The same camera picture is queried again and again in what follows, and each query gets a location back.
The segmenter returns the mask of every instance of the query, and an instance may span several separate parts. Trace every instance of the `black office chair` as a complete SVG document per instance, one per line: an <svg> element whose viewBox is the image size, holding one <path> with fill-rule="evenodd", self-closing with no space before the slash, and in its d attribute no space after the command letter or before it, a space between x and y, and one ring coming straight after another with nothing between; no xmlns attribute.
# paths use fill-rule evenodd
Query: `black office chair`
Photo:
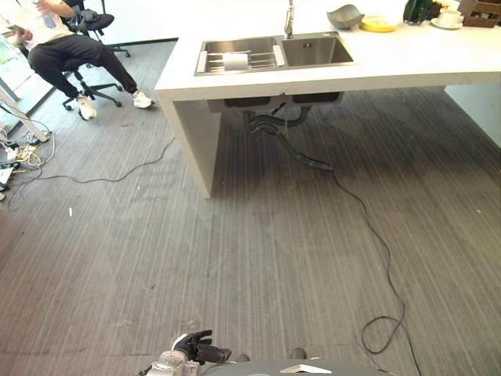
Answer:
<svg viewBox="0 0 501 376"><path fill-rule="evenodd" d="M80 12L85 10L84 0L65 0L65 3L67 3L70 7L74 9L78 9ZM103 29L110 26L114 20L115 17L112 16L111 14L106 14L105 11L104 14L99 14L97 16L97 19L92 22L85 22L84 18L80 14L76 14L73 20L71 21L65 20L64 22L74 33L81 32L83 35L87 35L88 37L90 37L89 31L92 31L96 36L97 40L103 43L103 41L99 36L104 35ZM110 49L113 52L125 52L126 57L131 57L130 52L127 49L121 48L120 46L108 46L108 49Z"/></svg>
<svg viewBox="0 0 501 376"><path fill-rule="evenodd" d="M123 88L118 85L118 84L101 84L101 85L87 85L85 83L84 78L78 71L78 68L81 65L84 65L85 62L80 60L80 59L69 59L64 63L63 66L63 72L71 72L74 74L74 76L77 78L77 80L80 82L80 85L82 87L82 90L80 91L80 94L83 96L88 96L92 100L96 100L96 97L99 96L104 99L108 99L115 103L115 106L121 107L122 103L112 96L108 96L107 94L103 94L99 90L106 89L106 88L111 88L111 87L116 87L119 92L123 90ZM66 110L71 111L72 107L68 104L71 102L73 98L69 98L63 102L63 106Z"/></svg>

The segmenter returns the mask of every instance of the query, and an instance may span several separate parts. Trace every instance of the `gray bowl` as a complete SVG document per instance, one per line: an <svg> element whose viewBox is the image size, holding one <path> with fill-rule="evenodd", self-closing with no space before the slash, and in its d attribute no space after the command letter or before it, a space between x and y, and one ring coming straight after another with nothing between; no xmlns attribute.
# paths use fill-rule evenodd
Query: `gray bowl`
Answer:
<svg viewBox="0 0 501 376"><path fill-rule="evenodd" d="M361 14L352 4L341 6L333 12L327 12L330 23L338 29L349 29L358 25L365 14Z"/></svg>

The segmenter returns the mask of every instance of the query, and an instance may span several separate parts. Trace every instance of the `double sink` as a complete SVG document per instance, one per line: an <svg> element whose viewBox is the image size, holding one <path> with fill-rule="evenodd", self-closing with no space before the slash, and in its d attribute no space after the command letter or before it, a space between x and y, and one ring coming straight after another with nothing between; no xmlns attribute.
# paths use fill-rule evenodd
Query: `double sink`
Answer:
<svg viewBox="0 0 501 376"><path fill-rule="evenodd" d="M236 63L229 64L232 58ZM195 75L283 71L352 62L337 32L296 34L291 38L276 35L204 42Z"/></svg>

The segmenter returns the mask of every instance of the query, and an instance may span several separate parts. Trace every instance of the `paper towel roll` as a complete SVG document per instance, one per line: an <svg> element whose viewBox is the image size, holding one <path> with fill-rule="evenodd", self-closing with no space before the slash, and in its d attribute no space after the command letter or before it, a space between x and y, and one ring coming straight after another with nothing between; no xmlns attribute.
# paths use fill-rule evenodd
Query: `paper towel roll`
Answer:
<svg viewBox="0 0 501 376"><path fill-rule="evenodd" d="M224 53L222 63L225 71L241 71L249 69L249 59L246 53Z"/></svg>

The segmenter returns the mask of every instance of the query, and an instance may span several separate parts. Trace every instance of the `yellow plate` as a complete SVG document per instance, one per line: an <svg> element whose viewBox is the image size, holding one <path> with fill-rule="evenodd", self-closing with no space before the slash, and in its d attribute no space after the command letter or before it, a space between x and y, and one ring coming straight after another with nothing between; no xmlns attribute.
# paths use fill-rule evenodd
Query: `yellow plate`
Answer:
<svg viewBox="0 0 501 376"><path fill-rule="evenodd" d="M375 33L388 33L397 28L396 24L388 23L382 16L365 16L360 23L363 30L373 31Z"/></svg>

